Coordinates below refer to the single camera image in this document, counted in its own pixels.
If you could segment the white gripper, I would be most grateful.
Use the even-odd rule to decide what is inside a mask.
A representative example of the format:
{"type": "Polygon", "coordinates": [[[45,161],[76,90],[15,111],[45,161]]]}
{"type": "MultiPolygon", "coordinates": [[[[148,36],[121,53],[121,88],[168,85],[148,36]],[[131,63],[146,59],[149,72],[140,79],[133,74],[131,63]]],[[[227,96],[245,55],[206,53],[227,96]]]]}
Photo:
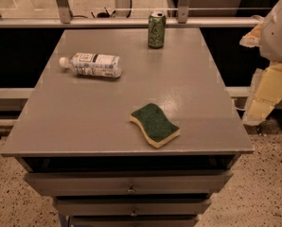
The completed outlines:
{"type": "Polygon", "coordinates": [[[256,25],[244,35],[239,44],[249,48],[259,47],[262,57],[278,61],[271,62],[264,70],[256,69],[252,77],[242,123],[257,126],[282,100],[282,0],[276,3],[263,24],[256,25]]]}

